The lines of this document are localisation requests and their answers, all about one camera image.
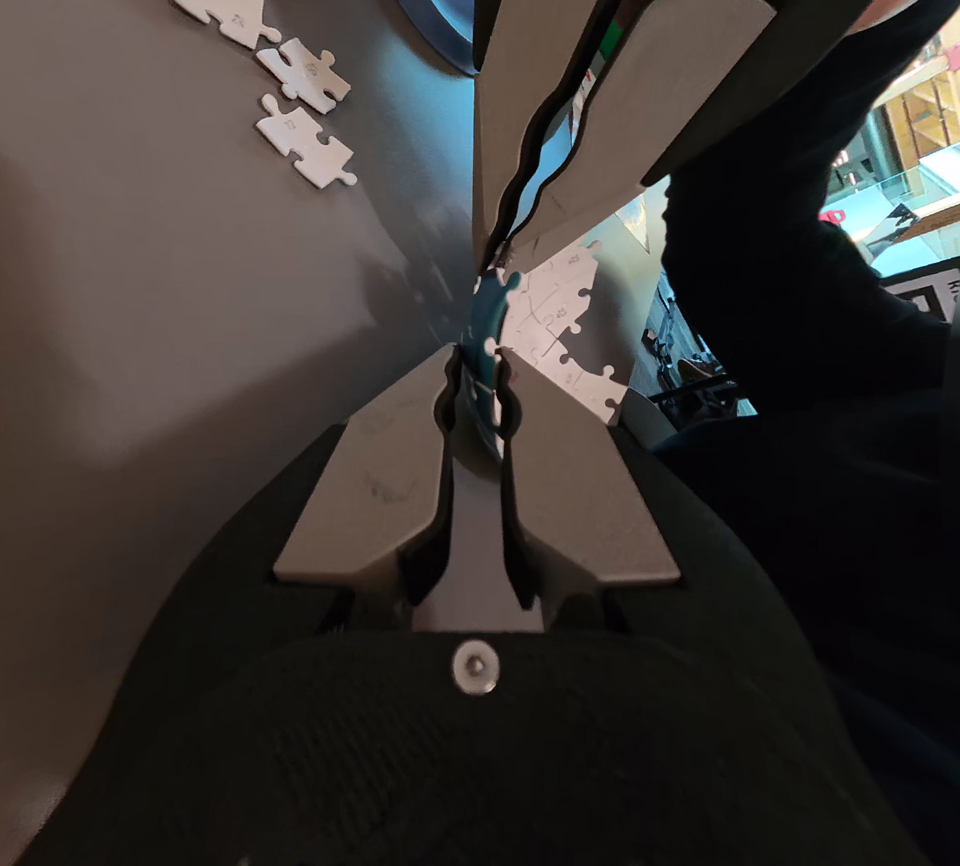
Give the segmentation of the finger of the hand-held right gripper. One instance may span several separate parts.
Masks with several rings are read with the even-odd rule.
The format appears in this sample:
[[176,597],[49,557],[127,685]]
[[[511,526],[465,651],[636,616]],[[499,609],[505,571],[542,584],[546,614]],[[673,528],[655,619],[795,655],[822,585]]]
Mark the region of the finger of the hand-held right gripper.
[[598,0],[475,0],[472,241],[490,266],[536,168],[535,150],[571,95]]
[[652,0],[588,94],[574,147],[501,264],[536,267],[639,197],[644,177],[776,14],[764,0]]

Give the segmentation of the partly built puzzle ball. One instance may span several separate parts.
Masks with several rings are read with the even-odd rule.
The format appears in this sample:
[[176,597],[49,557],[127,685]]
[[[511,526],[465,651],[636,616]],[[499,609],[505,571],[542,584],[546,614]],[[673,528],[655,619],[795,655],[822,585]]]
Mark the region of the partly built puzzle ball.
[[476,282],[461,350],[467,399],[481,440],[502,461],[499,350],[506,347],[560,386],[605,424],[618,415],[627,391],[614,369],[585,371],[570,357],[561,336],[581,330],[598,270],[600,241],[572,244],[533,272],[494,269]]

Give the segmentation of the person's right forearm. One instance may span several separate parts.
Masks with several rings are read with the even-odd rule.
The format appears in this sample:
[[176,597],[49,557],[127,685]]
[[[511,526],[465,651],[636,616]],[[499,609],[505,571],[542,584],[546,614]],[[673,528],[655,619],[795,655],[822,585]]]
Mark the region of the person's right forearm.
[[844,38],[671,176],[668,280],[762,416],[864,413],[938,431],[948,326],[887,292],[820,213],[841,148],[957,9],[958,0],[919,0]]

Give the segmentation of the person's dark-clothed torso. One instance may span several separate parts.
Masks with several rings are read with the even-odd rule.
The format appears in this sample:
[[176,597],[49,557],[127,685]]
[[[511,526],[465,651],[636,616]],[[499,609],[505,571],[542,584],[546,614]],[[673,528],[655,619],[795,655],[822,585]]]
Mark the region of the person's dark-clothed torso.
[[944,527],[944,352],[890,392],[686,429],[656,457],[791,609],[850,738],[933,864],[958,864],[958,533]]

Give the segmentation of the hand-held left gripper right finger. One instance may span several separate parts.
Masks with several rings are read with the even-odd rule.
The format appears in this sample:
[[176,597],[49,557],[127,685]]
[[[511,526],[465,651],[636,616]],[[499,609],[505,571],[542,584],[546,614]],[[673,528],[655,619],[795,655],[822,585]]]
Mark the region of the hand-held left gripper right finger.
[[513,350],[498,353],[503,554],[521,607],[678,583],[610,429]]

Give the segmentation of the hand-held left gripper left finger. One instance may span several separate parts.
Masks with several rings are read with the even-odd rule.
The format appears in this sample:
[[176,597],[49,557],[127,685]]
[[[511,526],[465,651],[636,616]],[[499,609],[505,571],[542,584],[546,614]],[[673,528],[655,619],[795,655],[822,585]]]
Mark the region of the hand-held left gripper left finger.
[[419,606],[450,559],[450,432],[460,348],[446,344],[342,428],[273,574]]

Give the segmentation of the black white printed tag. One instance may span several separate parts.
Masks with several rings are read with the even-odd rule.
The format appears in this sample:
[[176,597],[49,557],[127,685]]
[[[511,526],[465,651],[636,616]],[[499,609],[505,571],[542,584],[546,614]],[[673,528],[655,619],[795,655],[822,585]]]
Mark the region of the black white printed tag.
[[920,311],[952,323],[959,295],[959,257],[883,278],[891,293],[913,303]]

